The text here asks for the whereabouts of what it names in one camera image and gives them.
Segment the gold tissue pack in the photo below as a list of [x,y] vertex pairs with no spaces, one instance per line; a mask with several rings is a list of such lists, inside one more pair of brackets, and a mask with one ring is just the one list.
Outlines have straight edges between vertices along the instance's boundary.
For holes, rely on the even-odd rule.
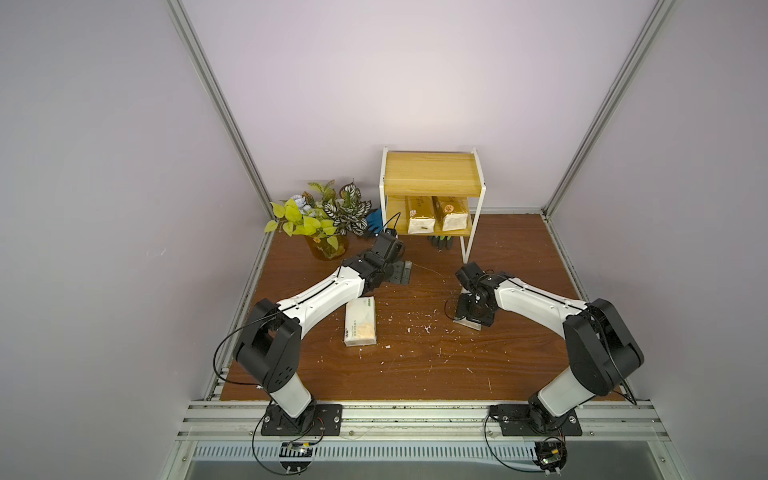
[[466,197],[434,196],[433,206],[441,231],[452,232],[467,227],[470,212]]
[[409,196],[406,198],[408,213],[408,234],[434,233],[436,215],[431,196]]

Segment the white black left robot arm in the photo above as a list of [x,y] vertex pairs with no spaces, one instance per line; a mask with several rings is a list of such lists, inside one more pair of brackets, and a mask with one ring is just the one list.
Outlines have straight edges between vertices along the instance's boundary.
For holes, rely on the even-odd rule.
[[315,408],[298,374],[303,337],[338,308],[393,283],[404,249],[394,231],[386,230],[317,284],[276,303],[263,299],[251,310],[234,359],[298,428],[313,419]]

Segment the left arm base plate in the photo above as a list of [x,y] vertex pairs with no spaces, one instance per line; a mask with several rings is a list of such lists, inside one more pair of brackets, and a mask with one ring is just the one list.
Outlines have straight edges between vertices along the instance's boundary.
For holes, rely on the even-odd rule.
[[343,406],[311,402],[297,418],[279,405],[270,404],[260,427],[262,436],[339,436]]

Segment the white green tissue pack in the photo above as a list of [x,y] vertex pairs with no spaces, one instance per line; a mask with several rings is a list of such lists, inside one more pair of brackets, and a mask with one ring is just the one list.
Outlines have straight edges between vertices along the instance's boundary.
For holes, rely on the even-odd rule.
[[475,296],[466,289],[462,289],[458,297],[456,311],[453,314],[453,321],[467,328],[481,331],[481,322],[473,317],[476,310]]
[[361,297],[345,306],[344,344],[347,347],[377,343],[376,305],[373,297]]

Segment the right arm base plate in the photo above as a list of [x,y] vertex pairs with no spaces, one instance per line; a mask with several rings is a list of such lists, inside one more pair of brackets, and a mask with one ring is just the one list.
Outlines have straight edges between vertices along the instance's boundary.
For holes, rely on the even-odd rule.
[[574,409],[552,416],[544,408],[530,404],[497,404],[489,407],[489,416],[505,437],[549,437],[583,435]]

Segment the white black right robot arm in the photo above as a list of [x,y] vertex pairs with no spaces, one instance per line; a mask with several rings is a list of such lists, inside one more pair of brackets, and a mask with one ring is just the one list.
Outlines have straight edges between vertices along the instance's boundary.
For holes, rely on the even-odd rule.
[[541,432],[566,421],[577,406],[610,394],[645,361],[617,308],[605,299],[568,299],[504,272],[489,273],[474,262],[462,266],[456,277],[462,286],[457,322],[489,327],[503,310],[565,341],[568,367],[528,402],[526,420]]

